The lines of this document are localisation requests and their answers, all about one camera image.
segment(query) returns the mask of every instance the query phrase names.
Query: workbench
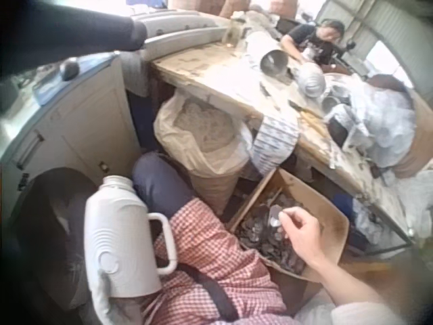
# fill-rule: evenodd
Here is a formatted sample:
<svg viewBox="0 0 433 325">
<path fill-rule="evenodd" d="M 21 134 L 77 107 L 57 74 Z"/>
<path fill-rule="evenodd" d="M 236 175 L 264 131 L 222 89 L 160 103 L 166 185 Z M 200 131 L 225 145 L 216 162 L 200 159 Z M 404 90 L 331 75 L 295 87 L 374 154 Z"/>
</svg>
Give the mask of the workbench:
<svg viewBox="0 0 433 325">
<path fill-rule="evenodd" d="M 181 51 L 157 59 L 152 65 L 158 78 L 257 128 L 263 116 L 275 109 L 260 91 L 260 81 L 266 79 L 284 100 L 292 100 L 303 108 L 298 118 L 300 137 L 296 155 L 363 202 L 406 243 L 411 242 L 405 212 L 394 190 L 386 187 L 382 179 L 373 178 L 368 164 L 356 150 L 343 152 L 337 146 L 330 150 L 329 133 L 320 119 L 319 105 L 301 95 L 294 81 L 286 83 L 253 71 L 238 49 L 221 43 Z M 338 161 L 335 169 L 329 167 L 331 154 Z"/>
</svg>

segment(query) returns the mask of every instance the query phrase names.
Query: cabinet door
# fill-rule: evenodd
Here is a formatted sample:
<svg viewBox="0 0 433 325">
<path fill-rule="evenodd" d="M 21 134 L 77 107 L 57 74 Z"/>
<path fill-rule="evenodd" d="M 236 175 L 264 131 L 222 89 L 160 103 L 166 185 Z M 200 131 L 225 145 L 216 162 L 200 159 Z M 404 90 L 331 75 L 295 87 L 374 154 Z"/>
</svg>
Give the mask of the cabinet door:
<svg viewBox="0 0 433 325">
<path fill-rule="evenodd" d="M 65 140 L 100 179 L 129 176 L 140 155 L 119 96 L 114 87 L 102 89 L 62 118 Z"/>
<path fill-rule="evenodd" d="M 62 137 L 44 138 L 38 130 L 32 130 L 2 167 L 3 220 L 9 218 L 20 194 L 35 177 L 59 167 L 76 169 L 93 182 L 98 181 Z"/>
</svg>

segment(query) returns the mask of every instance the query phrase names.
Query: white cabinet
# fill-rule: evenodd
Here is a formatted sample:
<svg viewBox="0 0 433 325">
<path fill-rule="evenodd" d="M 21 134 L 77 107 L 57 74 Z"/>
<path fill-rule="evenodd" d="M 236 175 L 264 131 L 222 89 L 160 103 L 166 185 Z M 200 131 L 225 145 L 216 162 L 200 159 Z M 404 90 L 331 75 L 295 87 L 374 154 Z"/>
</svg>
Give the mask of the white cabinet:
<svg viewBox="0 0 433 325">
<path fill-rule="evenodd" d="M 26 184 L 45 171 L 76 169 L 99 185 L 106 175 L 129 176 L 139 155 L 120 61 L 115 59 L 60 99 L 3 162 L 2 218 L 11 215 Z"/>
<path fill-rule="evenodd" d="M 2 169 L 2 215 L 11 215 L 20 194 L 38 175 L 50 169 L 68 167 L 89 175 L 87 166 L 61 137 L 43 138 L 35 129 L 23 141 L 17 154 Z"/>
<path fill-rule="evenodd" d="M 62 118 L 60 134 L 99 180 L 130 175 L 140 153 L 120 107 L 116 89 L 104 88 Z"/>
</svg>

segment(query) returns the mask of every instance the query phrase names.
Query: red checkered shirt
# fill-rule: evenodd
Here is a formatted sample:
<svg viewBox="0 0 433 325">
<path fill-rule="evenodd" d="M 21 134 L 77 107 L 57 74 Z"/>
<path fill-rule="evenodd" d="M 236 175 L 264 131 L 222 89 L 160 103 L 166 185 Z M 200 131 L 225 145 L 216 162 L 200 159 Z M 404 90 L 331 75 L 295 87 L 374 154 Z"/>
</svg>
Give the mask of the red checkered shirt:
<svg viewBox="0 0 433 325">
<path fill-rule="evenodd" d="M 298 324 L 288 316 L 277 285 L 272 283 L 256 251 L 243 251 L 210 208 L 195 198 L 171 219 L 179 262 L 198 268 L 216 280 L 233 301 L 236 324 Z M 166 259 L 164 241 L 155 242 L 156 255 Z M 153 324 L 224 324 L 208 292 L 186 273 L 162 278 L 163 303 Z"/>
</svg>

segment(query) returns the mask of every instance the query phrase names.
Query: hand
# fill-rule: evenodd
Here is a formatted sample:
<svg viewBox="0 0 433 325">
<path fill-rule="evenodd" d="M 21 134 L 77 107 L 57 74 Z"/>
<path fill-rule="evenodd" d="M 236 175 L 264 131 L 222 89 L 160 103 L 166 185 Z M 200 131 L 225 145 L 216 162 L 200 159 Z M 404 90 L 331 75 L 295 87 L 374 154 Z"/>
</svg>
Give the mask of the hand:
<svg viewBox="0 0 433 325">
<path fill-rule="evenodd" d="M 319 221 L 300 207 L 284 209 L 278 215 L 296 254 L 313 269 L 326 259 L 320 246 Z"/>
<path fill-rule="evenodd" d="M 103 272 L 98 273 L 98 283 L 92 291 L 93 306 L 103 325 L 142 324 L 140 306 L 134 299 L 113 299 L 110 301 L 110 279 Z"/>
</svg>

